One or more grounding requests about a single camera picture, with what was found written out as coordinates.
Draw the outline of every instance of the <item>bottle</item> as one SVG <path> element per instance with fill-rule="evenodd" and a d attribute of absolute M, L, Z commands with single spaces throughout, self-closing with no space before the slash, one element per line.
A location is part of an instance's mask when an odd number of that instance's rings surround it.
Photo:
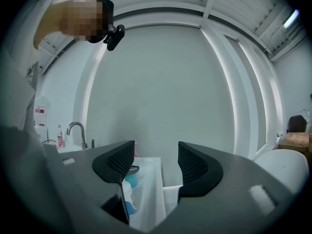
<path fill-rule="evenodd" d="M 140 157 L 140 155 L 136 151 L 137 142 L 135 141 L 135 157 Z"/>
<path fill-rule="evenodd" d="M 132 215 L 137 212 L 137 208 L 134 203 L 134 197 L 132 194 L 131 185 L 129 182 L 125 180 L 122 182 L 121 185 L 122 185 L 123 196 L 125 198 L 125 205 L 126 205 L 127 212 L 129 215 Z"/>
<path fill-rule="evenodd" d="M 131 185 L 131 188 L 134 188 L 138 184 L 138 179 L 137 179 L 136 174 L 126 176 L 125 180 L 129 182 L 129 184 Z"/>
<path fill-rule="evenodd" d="M 62 128 L 58 125 L 58 147 L 62 148 L 65 147 L 65 142 L 63 140 Z"/>

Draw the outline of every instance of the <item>white sink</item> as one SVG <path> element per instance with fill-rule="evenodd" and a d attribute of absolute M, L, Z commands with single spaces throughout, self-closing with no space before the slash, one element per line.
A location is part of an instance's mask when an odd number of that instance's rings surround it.
<path fill-rule="evenodd" d="M 65 147 L 58 148 L 59 153 L 67 153 L 67 152 L 81 151 L 81 150 L 82 150 L 81 146 L 75 145 L 68 141 L 65 141 Z"/>
<path fill-rule="evenodd" d="M 129 215 L 130 227 L 147 233 L 166 218 L 159 157 L 135 157 L 138 184 L 132 189 L 137 212 Z"/>

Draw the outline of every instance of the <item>white chair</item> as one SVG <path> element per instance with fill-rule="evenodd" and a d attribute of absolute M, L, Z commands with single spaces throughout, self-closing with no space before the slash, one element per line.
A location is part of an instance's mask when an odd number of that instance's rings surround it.
<path fill-rule="evenodd" d="M 272 150 L 255 163 L 283 183 L 293 194 L 301 191 L 309 177 L 306 157 L 294 150 Z"/>

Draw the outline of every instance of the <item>white ceiling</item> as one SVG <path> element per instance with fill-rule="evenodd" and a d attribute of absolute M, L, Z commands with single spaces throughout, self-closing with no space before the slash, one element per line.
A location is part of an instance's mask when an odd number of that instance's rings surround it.
<path fill-rule="evenodd" d="M 285 29 L 283 22 L 293 12 L 286 0 L 111 0 L 114 15 L 155 7 L 182 8 L 199 11 L 204 18 L 217 17 L 243 30 L 255 39 L 271 58 L 284 48 L 295 45 L 306 35 L 300 20 Z M 72 41 L 61 33 L 47 37 L 40 45 L 40 65 L 45 70 L 56 55 Z"/>

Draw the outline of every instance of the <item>faucet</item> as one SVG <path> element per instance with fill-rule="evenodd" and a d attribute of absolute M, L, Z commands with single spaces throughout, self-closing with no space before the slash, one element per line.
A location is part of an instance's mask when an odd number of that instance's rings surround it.
<path fill-rule="evenodd" d="M 73 126 L 78 125 L 81 128 L 81 139 L 82 139 L 82 149 L 85 150 L 86 148 L 88 148 L 85 137 L 84 137 L 84 128 L 83 125 L 78 122 L 78 121 L 74 121 L 72 123 L 70 123 L 66 129 L 66 135 L 70 135 L 70 130 L 72 129 Z"/>

